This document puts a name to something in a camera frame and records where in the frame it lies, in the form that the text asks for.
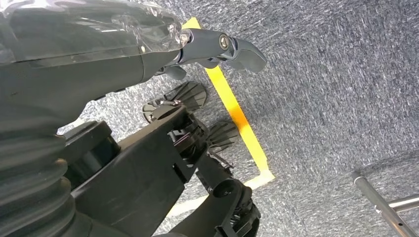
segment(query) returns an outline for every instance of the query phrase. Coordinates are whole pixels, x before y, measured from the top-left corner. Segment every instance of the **metal pole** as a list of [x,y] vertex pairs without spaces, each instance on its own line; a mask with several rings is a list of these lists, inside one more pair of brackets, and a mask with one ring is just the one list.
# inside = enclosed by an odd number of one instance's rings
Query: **metal pole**
[[355,185],[380,210],[381,216],[400,237],[418,237],[416,233],[400,218],[381,195],[371,186],[368,180],[358,172],[352,173]]
[[419,207],[419,194],[389,201],[388,205],[396,212]]

